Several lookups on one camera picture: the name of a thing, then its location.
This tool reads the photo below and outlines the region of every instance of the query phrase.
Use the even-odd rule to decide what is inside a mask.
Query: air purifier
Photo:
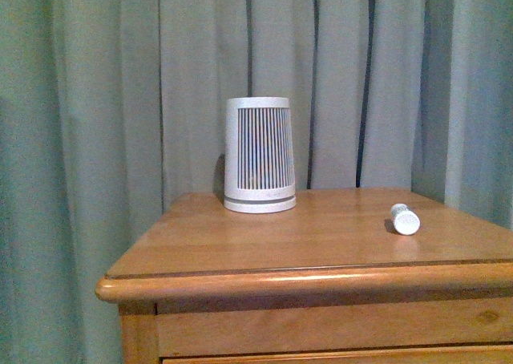
[[[227,102],[224,206],[271,213],[296,205],[289,99]]]

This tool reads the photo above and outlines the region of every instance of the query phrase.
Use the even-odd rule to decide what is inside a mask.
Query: wood grain
[[[119,304],[119,318],[124,364],[159,364],[155,304]]]
[[[275,354],[235,358],[184,358],[164,364],[509,364],[513,346],[456,346],[394,350],[358,350],[317,354]]]
[[[389,291],[510,289],[513,263],[290,269],[266,273],[205,274],[185,277],[102,279],[104,301],[158,301],[182,297],[280,296],[336,292],[342,295]]]
[[[390,206],[420,217],[390,229]],[[401,189],[297,193],[296,208],[230,212],[207,193],[181,197],[97,286],[111,302],[312,290],[511,287],[513,232]]]
[[[390,232],[392,204],[420,217]],[[379,263],[513,259],[513,232],[400,189],[297,193],[286,212],[231,212],[213,194],[182,196],[107,272],[108,278]]]
[[[510,297],[157,315],[163,357],[511,342],[511,326]]]

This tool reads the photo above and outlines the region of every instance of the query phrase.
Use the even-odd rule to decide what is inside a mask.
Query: small white bottle
[[[411,236],[420,228],[418,216],[405,204],[396,204],[390,210],[395,230],[405,236]]]

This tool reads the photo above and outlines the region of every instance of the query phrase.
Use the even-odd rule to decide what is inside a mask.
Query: drawer
[[[513,346],[468,346],[396,350],[362,350],[327,354],[168,359],[164,364],[509,364]]]
[[[160,357],[167,358],[513,341],[510,297],[186,312],[159,304],[157,310]]]

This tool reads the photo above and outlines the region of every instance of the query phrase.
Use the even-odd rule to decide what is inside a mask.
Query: curtain
[[[120,362],[95,283],[289,97],[297,188],[513,227],[513,0],[0,0],[0,362]]]

